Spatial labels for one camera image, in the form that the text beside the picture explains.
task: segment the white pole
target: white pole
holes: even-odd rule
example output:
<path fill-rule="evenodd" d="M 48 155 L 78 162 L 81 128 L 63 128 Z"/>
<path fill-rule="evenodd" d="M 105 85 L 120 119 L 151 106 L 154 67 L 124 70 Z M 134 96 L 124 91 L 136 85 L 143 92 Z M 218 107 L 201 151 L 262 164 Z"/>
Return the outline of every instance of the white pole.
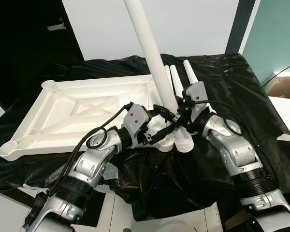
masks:
<path fill-rule="evenodd" d="M 184 67 L 185 67 L 190 84 L 196 83 L 198 81 L 197 76 L 195 75 L 188 60 L 184 60 Z"/>
<path fill-rule="evenodd" d="M 180 82 L 177 69 L 176 69 L 175 65 L 171 65 L 170 69 L 171 69 L 172 79 L 173 79 L 173 83 L 174 83 L 175 93 L 177 96 L 182 98 L 184 88 L 183 88 L 182 83 Z"/>
<path fill-rule="evenodd" d="M 168 77 L 150 29 L 149 23 L 140 0 L 124 0 L 129 12 L 134 30 L 141 44 L 150 73 L 154 79 L 160 99 L 164 107 L 176 114 L 178 105 L 169 84 Z M 193 149 L 194 143 L 191 135 L 183 127 L 179 127 L 173 132 L 175 145 L 180 152 L 189 152 Z"/>

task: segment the black plastic sheet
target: black plastic sheet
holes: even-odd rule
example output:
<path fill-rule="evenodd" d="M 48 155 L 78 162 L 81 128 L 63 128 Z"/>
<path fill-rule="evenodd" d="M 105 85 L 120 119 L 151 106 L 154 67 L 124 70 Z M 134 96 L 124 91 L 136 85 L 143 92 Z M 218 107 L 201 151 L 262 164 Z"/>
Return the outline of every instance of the black plastic sheet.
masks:
<path fill-rule="evenodd" d="M 183 61 L 188 59 L 198 79 L 204 81 L 208 98 L 225 102 L 240 114 L 262 148 L 262 158 L 273 168 L 280 189 L 290 194 L 290 142 L 277 140 L 290 132 L 245 59 L 239 54 L 188 58 L 162 55 L 162 58 L 165 65 L 176 66 L 184 87 L 189 80 Z M 0 146 L 14 134 L 42 90 L 43 81 L 141 74 L 149 74 L 149 70 L 145 59 L 137 56 L 47 66 L 0 118 Z M 223 106 L 212 107 L 221 116 L 232 114 Z M 169 153 L 154 148 L 127 149 L 113 158 L 119 178 L 107 184 L 126 202 L 141 206 L 156 218 L 202 209 L 220 197 L 236 196 L 219 153 L 203 138 L 194 136 L 194 142 L 194 149 L 186 154 L 176 148 Z M 68 153 L 32 155 L 13 162 L 0 158 L 0 192 L 24 183 L 41 188 L 51 186 L 68 156 Z"/>

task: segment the black cable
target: black cable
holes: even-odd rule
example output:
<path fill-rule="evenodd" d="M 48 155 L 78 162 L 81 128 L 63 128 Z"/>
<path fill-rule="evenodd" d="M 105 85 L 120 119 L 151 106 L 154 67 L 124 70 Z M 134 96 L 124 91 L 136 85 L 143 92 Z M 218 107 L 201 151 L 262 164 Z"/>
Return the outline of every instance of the black cable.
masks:
<path fill-rule="evenodd" d="M 91 140 L 91 138 L 92 138 L 92 136 L 91 136 L 91 137 L 90 137 L 89 139 L 87 139 L 87 141 L 86 141 L 86 146 L 87 146 L 88 148 L 90 148 L 90 149 L 96 149 L 96 148 L 102 146 L 102 144 L 104 144 L 104 142 L 105 142 L 105 140 L 106 140 L 106 138 L 107 138 L 107 130 L 106 130 L 105 128 L 101 128 L 101 130 L 103 130 L 103 132 L 104 132 L 104 136 L 103 136 L 102 141 L 101 141 L 98 145 L 91 146 L 91 145 L 90 145 L 90 140 Z"/>
<path fill-rule="evenodd" d="M 226 125 L 226 127 L 233 133 L 233 134 L 236 134 L 236 135 L 239 135 L 239 136 L 242 136 L 243 134 L 242 133 L 238 133 L 238 132 L 236 132 L 235 130 L 233 130 L 231 127 L 230 127 L 230 125 L 228 124 L 228 122 L 227 122 L 227 118 L 226 117 L 224 117 L 223 118 L 223 122 L 224 122 L 224 124 Z"/>
<path fill-rule="evenodd" d="M 122 111 L 129 110 L 131 108 L 131 106 L 133 105 L 132 102 L 130 102 L 129 104 L 124 105 L 116 114 L 114 114 L 109 120 L 107 120 L 103 125 L 101 125 L 100 127 L 94 128 L 91 131 L 89 131 L 80 141 L 79 143 L 75 146 L 75 148 L 73 149 L 67 163 L 65 164 L 65 166 L 63 167 L 61 173 L 59 174 L 56 182 L 54 183 L 54 185 L 52 186 L 52 188 L 50 189 L 50 191 L 48 192 L 48 195 L 53 195 L 55 190 L 58 187 L 58 184 L 60 182 L 60 180 L 62 180 L 70 171 L 70 169 L 73 166 L 73 162 L 75 160 L 75 157 L 79 151 L 79 149 L 82 147 L 83 143 L 93 134 L 97 133 L 99 130 L 105 130 L 105 126 L 107 126 L 107 124 L 109 124 L 111 121 L 113 121 L 116 117 L 118 117 Z"/>
<path fill-rule="evenodd" d="M 280 71 L 279 73 L 277 73 L 275 76 L 271 77 L 270 80 L 268 80 L 264 85 L 262 85 L 262 88 L 264 86 L 266 86 L 271 80 L 273 80 L 275 77 L 277 77 L 279 74 L 281 74 L 283 71 L 287 70 L 288 68 L 290 68 L 290 66 L 286 67 L 284 70 Z"/>
<path fill-rule="evenodd" d="M 204 104 L 204 103 L 209 103 L 209 104 L 219 104 L 219 105 L 223 105 L 225 107 L 227 107 L 228 109 L 230 109 L 231 111 L 233 111 L 235 113 L 235 115 L 232 114 L 232 116 L 239 121 L 241 124 L 244 124 L 244 121 L 242 119 L 242 117 L 238 114 L 237 110 L 235 110 L 235 108 L 233 106 L 231 106 L 230 104 L 224 103 L 222 101 L 216 101 L 216 100 L 205 100 L 205 101 L 194 101 L 193 104 L 197 105 L 197 104 Z"/>

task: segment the black band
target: black band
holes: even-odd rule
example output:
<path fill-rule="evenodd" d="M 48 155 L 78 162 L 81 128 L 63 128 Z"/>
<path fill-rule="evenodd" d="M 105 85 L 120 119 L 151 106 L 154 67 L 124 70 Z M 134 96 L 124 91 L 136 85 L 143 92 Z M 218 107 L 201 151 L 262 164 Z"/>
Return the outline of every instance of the black band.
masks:
<path fill-rule="evenodd" d="M 240 197 L 253 197 L 276 189 L 271 177 L 263 168 L 232 176 Z"/>
<path fill-rule="evenodd" d="M 187 131 L 190 133 L 197 131 L 202 134 L 207 121 L 212 115 L 214 115 L 214 113 L 210 113 L 209 108 L 206 107 L 194 120 L 194 122 L 187 126 Z"/>
<path fill-rule="evenodd" d="M 121 140 L 122 149 L 125 149 L 125 148 L 132 145 L 131 136 L 126 128 L 122 127 L 120 129 L 118 129 L 117 133 L 118 133 L 120 140 Z"/>
<path fill-rule="evenodd" d="M 85 209 L 87 202 L 90 200 L 94 188 L 88 183 L 67 176 L 61 182 L 56 196 L 62 198 L 81 209 Z"/>

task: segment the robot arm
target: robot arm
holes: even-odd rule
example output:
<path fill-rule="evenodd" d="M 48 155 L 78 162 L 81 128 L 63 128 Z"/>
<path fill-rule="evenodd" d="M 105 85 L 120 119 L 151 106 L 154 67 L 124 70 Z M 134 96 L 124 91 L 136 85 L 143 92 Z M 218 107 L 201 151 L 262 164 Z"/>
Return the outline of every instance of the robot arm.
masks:
<path fill-rule="evenodd" d="M 273 180 L 267 175 L 254 147 L 242 136 L 240 126 L 210 112 L 203 82 L 183 91 L 178 114 L 154 105 L 153 111 L 131 103 L 120 129 L 110 128 L 87 141 L 88 150 L 74 163 L 58 189 L 34 208 L 25 223 L 27 232 L 72 232 L 72 223 L 82 217 L 86 204 L 113 155 L 125 148 L 154 144 L 183 126 L 190 133 L 200 133 L 216 148 L 238 188 L 240 202 L 258 221 L 264 231 L 290 226 L 290 206 Z M 160 114 L 171 124 L 151 136 L 147 124 Z"/>

